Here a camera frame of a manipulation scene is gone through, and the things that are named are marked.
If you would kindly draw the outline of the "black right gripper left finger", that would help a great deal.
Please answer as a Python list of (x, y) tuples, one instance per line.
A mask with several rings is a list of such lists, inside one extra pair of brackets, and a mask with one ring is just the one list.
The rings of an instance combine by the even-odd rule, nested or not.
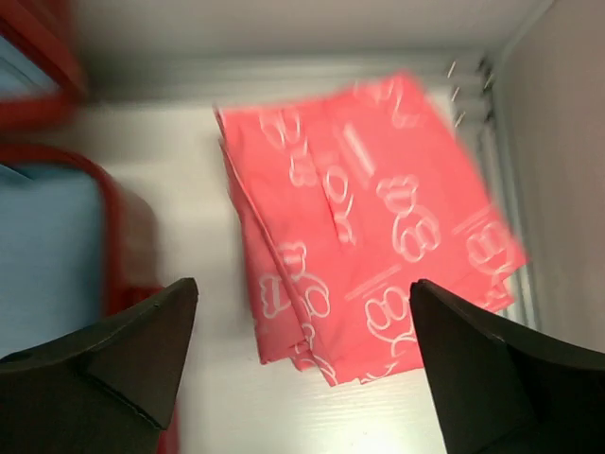
[(182, 278), (1, 360), (4, 453), (176, 453), (173, 421), (198, 303)]

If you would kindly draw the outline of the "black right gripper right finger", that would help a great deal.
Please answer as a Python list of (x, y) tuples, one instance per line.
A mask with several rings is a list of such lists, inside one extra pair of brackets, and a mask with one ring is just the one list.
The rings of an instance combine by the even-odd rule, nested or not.
[(449, 453), (601, 453), (604, 356), (428, 280), (412, 319)]

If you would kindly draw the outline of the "red hard-shell suitcase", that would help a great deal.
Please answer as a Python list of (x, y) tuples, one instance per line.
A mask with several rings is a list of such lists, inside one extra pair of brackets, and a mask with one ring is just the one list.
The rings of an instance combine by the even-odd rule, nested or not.
[(1, 5), (1, 353), (35, 347), (160, 289), (153, 213), (101, 166), (17, 131), (85, 96), (67, 1)]

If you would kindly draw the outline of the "coral printed garment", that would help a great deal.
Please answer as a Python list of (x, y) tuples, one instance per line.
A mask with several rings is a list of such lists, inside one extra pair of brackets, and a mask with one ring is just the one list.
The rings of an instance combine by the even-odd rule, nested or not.
[(421, 279), (491, 312), (513, 303), (523, 249), (411, 75), (216, 121), (262, 364), (332, 386), (420, 368)]

